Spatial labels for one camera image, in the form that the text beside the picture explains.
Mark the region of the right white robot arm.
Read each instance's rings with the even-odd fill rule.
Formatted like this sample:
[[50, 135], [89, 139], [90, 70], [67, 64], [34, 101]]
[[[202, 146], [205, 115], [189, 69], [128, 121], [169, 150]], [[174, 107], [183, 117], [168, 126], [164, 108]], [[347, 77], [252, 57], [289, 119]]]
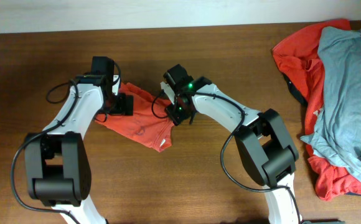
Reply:
[[[220, 151], [222, 170], [237, 186], [265, 195], [270, 223], [302, 223], [294, 193], [299, 153], [275, 110], [260, 112], [248, 108], [224, 94], [205, 77], [196, 80], [188, 75], [174, 78], [165, 73], [161, 89], [171, 101], [166, 113], [175, 124], [193, 119], [200, 113], [230, 132]], [[236, 142], [243, 168], [259, 188], [241, 184], [227, 171], [224, 154], [231, 140]]]

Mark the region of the orange printed t-shirt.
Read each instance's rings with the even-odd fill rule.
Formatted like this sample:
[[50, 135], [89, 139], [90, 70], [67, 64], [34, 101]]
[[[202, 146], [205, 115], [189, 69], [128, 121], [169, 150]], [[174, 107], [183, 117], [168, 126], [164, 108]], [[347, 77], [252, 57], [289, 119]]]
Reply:
[[133, 96], [133, 115], [99, 114], [96, 122], [157, 152], [171, 147], [174, 123], [164, 111], [171, 102], [156, 98], [132, 83], [123, 83], [120, 92]]

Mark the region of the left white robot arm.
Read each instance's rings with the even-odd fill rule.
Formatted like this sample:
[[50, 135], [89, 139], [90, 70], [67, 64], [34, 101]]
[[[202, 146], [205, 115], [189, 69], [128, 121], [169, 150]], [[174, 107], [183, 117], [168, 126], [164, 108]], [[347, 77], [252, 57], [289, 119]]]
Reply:
[[98, 113], [129, 116], [133, 97], [119, 92], [121, 77], [78, 75], [54, 120], [40, 133], [29, 133], [25, 155], [27, 191], [42, 202], [42, 212], [59, 213], [67, 223], [106, 223], [91, 197], [91, 169], [83, 143]]

